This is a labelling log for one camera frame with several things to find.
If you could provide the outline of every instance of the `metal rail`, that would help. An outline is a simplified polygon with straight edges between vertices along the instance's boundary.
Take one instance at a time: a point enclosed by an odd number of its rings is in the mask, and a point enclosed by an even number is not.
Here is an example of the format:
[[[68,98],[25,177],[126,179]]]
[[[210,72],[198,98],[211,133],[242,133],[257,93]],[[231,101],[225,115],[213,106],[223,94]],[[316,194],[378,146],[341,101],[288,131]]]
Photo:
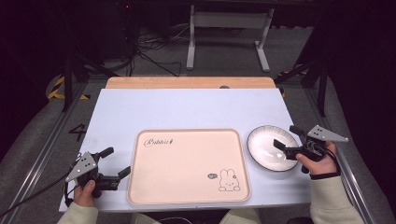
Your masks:
[[[73,99],[78,99],[78,97],[85,90],[86,86],[87,86],[86,83],[78,83],[77,87],[75,89],[75,92],[73,94]],[[29,197],[30,194],[32,193],[33,189],[35,188],[35,184],[37,183],[38,179],[40,178],[41,174],[43,173],[44,168],[46,167],[46,164],[49,161],[50,156],[52,155],[52,152],[55,149],[55,145],[61,135],[61,131],[77,103],[78,103],[78,100],[72,101],[69,108],[65,112],[63,112],[61,114],[61,116],[58,118],[57,122],[55,123],[54,128],[52,129],[52,131],[49,135],[49,138],[48,138],[46,144],[41,149],[40,154],[38,155],[37,159],[35,160],[35,163],[32,166],[32,168],[30,169],[27,177],[23,181],[21,188],[20,188],[19,192],[17,193],[17,195],[15,196],[14,201],[12,202],[10,207],[12,207],[16,203],[19,203],[20,201],[24,200],[25,198]],[[1,221],[1,224],[15,223],[16,220],[18,219],[19,215],[21,214],[23,207],[24,207],[24,204],[20,205],[19,207],[15,208],[11,212],[9,212],[7,215],[5,215]]]
[[[326,120],[326,118],[322,117],[320,115],[320,112],[317,110],[317,99],[314,91],[312,89],[305,89],[305,94],[319,120],[319,126],[331,131],[332,129],[329,122]],[[367,202],[364,200],[361,188],[359,187],[358,182],[356,181],[356,178],[352,173],[352,170],[347,164],[347,159],[344,155],[343,149],[339,146],[337,146],[337,160],[341,167],[341,177],[349,200],[361,214],[364,223],[375,224],[375,219],[368,209],[368,205]]]
[[[338,4],[332,0],[322,1],[273,1],[273,0],[131,0],[131,3],[139,4],[163,4],[163,5],[196,5],[196,6],[222,6],[222,7],[269,7],[269,8],[309,8],[314,10],[339,9]]]

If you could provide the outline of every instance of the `cable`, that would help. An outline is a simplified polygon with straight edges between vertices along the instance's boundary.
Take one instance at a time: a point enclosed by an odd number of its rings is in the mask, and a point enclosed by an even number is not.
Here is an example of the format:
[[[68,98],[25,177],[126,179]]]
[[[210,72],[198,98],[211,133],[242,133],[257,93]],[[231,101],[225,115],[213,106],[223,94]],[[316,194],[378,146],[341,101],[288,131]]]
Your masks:
[[[134,71],[134,68],[135,68],[135,66],[134,66],[134,58],[132,58],[132,60],[129,62],[129,66],[126,66],[126,69],[125,69],[126,76],[131,77],[132,76],[132,72]]]
[[[223,33],[227,34],[227,35],[232,35],[232,36],[237,36],[240,35],[244,30],[244,28],[219,28],[220,31],[222,31]]]
[[[158,221],[162,222],[162,221],[167,221],[167,220],[171,220],[171,219],[182,219],[182,220],[186,221],[187,223],[192,224],[188,219],[186,219],[184,217],[166,217],[166,218],[160,219]]]
[[[67,196],[69,196],[69,194],[71,192],[73,192],[76,188],[80,187],[80,185],[75,185],[69,192],[67,192]]]
[[[131,62],[131,60],[132,60],[131,57],[128,57],[128,61],[126,61],[124,63],[120,63],[120,64],[118,64],[116,66],[113,66],[113,67],[105,67],[105,69],[110,71],[110,72],[118,71],[118,70],[128,66],[129,63]],[[85,68],[85,70],[87,70],[91,74],[94,74],[94,75],[101,74],[101,72],[97,71],[96,69],[91,69],[91,68],[88,68],[88,67],[84,67],[84,68]]]
[[[142,34],[137,38],[138,39],[137,44],[138,44],[139,48],[146,49],[146,51],[149,49],[155,49],[155,50],[162,49],[163,47],[173,44],[173,43],[179,41],[180,39],[189,40],[188,38],[180,37],[189,28],[190,28],[190,26],[185,27],[177,35],[172,36],[169,39],[169,41],[165,41],[163,38],[160,38],[160,37],[148,38],[148,35],[151,35],[149,33]]]
[[[43,189],[39,190],[37,193],[23,199],[22,201],[20,201],[19,203],[14,204],[12,207],[8,208],[8,210],[4,213],[2,213],[0,215],[0,218],[2,218],[3,216],[5,216],[7,213],[9,213],[10,211],[14,210],[15,208],[17,208],[18,206],[20,206],[23,203],[26,203],[30,200],[32,200],[34,197],[38,196],[39,194],[45,192],[46,190],[52,188],[54,185],[56,185],[59,181],[64,180],[70,172],[67,172],[66,174],[62,175],[59,179],[55,180],[54,182],[52,182],[51,184],[47,185],[46,187],[44,187]]]
[[[335,154],[334,154],[332,151],[330,151],[329,149],[327,149],[327,148],[325,148],[324,152],[325,152],[330,158],[332,158],[332,160],[333,160],[334,163],[335,163],[335,166],[337,167],[337,174],[340,175],[340,174],[341,174],[341,167],[340,167],[340,164],[338,163],[337,158],[335,157]]]
[[[138,54],[143,60],[146,60],[146,61],[149,61],[149,62],[151,62],[151,63],[154,63],[155,65],[161,67],[163,70],[169,72],[170,74],[174,75],[175,77],[178,77],[178,76],[179,76],[179,75],[173,73],[172,71],[166,69],[165,67],[161,66],[159,63],[154,62],[154,61],[153,61],[149,56],[147,56],[146,54],[144,54],[144,53],[142,53],[142,52],[137,52],[137,54]],[[181,71],[181,63],[177,63],[177,64],[180,65],[180,67],[179,67],[179,69],[178,69],[178,72],[180,73],[180,71]]]

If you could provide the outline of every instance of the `hand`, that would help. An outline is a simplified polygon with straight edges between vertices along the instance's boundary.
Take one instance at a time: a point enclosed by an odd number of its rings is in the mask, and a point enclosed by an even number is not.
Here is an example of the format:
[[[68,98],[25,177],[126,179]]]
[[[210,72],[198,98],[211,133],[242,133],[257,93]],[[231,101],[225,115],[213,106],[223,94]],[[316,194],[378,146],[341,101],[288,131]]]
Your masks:
[[[336,153],[335,143],[326,142],[325,146],[335,155]],[[297,154],[296,159],[309,170],[309,173],[311,175],[324,175],[324,174],[337,173],[337,166],[335,165],[332,158],[330,158],[328,155],[326,155],[321,161],[311,161],[303,154]]]
[[[77,187],[74,191],[74,202],[83,207],[93,207],[92,192],[95,189],[95,181],[90,180],[84,189]]]

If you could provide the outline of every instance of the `dark background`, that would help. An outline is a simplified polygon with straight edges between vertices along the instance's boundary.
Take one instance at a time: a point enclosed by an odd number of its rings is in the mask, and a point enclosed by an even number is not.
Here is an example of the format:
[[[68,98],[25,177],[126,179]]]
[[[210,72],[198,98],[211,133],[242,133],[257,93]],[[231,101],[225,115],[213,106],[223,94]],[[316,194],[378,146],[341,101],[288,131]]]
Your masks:
[[[103,6],[87,13],[79,8],[81,5],[68,4],[64,5],[65,16],[70,24],[76,24],[72,29],[75,34],[72,42],[78,52],[98,63],[104,58],[130,55],[131,51],[123,51],[126,46],[124,24],[118,23],[115,8]],[[277,10],[273,25],[317,26],[298,63],[325,57],[353,140],[395,213],[396,197],[392,190],[396,186],[393,143],[396,136],[396,21],[392,16],[395,8],[392,1],[348,1],[342,6],[337,13],[323,14],[319,24],[318,14],[303,9]],[[173,16],[176,14],[172,12],[180,11],[181,7],[186,6],[168,6],[161,16],[155,13],[158,7],[136,7],[135,19],[137,25],[148,25],[161,35],[169,35],[166,33],[169,26],[188,22],[188,14]],[[46,1],[21,0],[7,0],[0,9],[0,159],[48,102],[46,88],[62,71],[65,48],[60,35],[64,30],[59,31],[50,19],[56,10],[55,5]],[[98,11],[112,17],[113,23],[104,25],[97,17]],[[98,38],[101,32],[113,35]]]

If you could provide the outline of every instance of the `white sleeve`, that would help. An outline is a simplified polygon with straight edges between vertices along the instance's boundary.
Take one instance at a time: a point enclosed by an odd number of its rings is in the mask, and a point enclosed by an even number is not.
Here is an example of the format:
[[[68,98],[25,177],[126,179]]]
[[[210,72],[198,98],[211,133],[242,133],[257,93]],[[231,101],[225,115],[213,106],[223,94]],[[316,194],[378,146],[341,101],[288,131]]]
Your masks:
[[[83,207],[71,203],[67,211],[58,221],[58,224],[94,224],[98,218],[98,209],[95,207]]]
[[[347,197],[341,176],[312,180],[311,194],[314,223],[364,223]]]

